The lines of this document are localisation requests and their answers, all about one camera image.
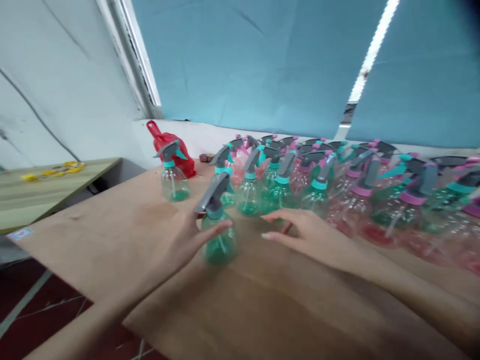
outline white wall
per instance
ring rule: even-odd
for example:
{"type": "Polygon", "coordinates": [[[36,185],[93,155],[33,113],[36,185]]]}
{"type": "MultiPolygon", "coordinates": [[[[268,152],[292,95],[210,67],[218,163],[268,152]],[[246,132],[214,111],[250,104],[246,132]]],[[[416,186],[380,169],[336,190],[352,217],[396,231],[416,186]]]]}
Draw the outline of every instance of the white wall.
{"type": "MultiPolygon", "coordinates": [[[[148,163],[131,123],[132,94],[95,0],[0,2],[0,69],[81,160],[123,157],[120,180],[148,163]]],[[[0,165],[48,165],[72,157],[0,74],[0,165]]]]}

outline cardboard sheet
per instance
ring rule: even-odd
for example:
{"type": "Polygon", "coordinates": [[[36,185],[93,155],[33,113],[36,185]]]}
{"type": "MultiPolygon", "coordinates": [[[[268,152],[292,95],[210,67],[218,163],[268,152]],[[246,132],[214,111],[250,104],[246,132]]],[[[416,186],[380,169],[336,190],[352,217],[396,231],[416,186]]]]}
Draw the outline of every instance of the cardboard sheet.
{"type": "MultiPolygon", "coordinates": [[[[94,302],[128,281],[151,249],[193,206],[213,175],[198,164],[192,197],[162,197],[162,168],[147,171],[30,226],[17,242],[94,302]]],[[[318,264],[260,233],[259,218],[231,211],[238,255],[213,267],[199,253],[148,297],[125,325],[171,360],[195,359],[459,359],[460,352],[391,295],[318,264]]],[[[480,303],[480,280],[385,250],[398,264],[480,303]]]]}

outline hand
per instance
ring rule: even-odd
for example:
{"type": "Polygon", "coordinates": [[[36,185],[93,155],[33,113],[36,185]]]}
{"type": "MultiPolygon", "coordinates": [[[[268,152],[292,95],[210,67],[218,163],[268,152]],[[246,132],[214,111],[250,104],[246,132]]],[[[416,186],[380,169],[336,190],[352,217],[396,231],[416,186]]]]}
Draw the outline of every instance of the hand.
{"type": "Polygon", "coordinates": [[[200,231],[197,219],[204,215],[194,212],[192,208],[177,213],[171,219],[170,223],[177,231],[160,241],[149,256],[151,261],[143,264],[143,275],[140,276],[142,289],[149,291],[158,287],[185,267],[207,241],[232,226],[230,220],[225,220],[205,231],[200,231]]]}
{"type": "Polygon", "coordinates": [[[281,232],[263,233],[262,238],[276,241],[340,271],[358,273],[368,267],[372,257],[378,256],[376,251],[349,239],[310,210],[283,208],[262,218],[269,223],[278,219],[287,221],[281,232]],[[298,238],[287,235],[292,225],[298,230],[298,238]]]}

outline red floor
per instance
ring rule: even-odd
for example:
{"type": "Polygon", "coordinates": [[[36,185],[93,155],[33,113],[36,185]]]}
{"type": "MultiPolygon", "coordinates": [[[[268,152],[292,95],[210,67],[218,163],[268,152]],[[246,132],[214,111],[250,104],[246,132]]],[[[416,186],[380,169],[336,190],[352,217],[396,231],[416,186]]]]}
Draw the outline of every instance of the red floor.
{"type": "MultiPolygon", "coordinates": [[[[0,267],[0,359],[23,359],[92,305],[53,274],[39,289],[34,287],[45,271],[33,259],[0,267]],[[24,296],[37,289],[20,313],[15,318],[10,316],[12,322],[6,320],[24,296]],[[8,328],[2,335],[5,326],[8,328]]],[[[108,335],[91,359],[167,360],[123,326],[108,335]]]]}

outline woman's right hand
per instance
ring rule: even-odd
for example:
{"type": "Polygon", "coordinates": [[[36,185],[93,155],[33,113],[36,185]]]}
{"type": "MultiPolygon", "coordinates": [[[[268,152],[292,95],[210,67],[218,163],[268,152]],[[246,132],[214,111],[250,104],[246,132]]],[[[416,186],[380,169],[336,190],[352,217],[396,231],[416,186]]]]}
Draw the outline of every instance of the woman's right hand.
{"type": "Polygon", "coordinates": [[[371,266],[374,259],[382,258],[373,249],[330,227],[313,211],[283,208],[262,218],[269,223],[279,219],[287,222],[282,232],[263,233],[262,238],[283,244],[331,268],[358,274],[371,266]],[[286,234],[290,223],[297,228],[299,237],[286,234]]]}

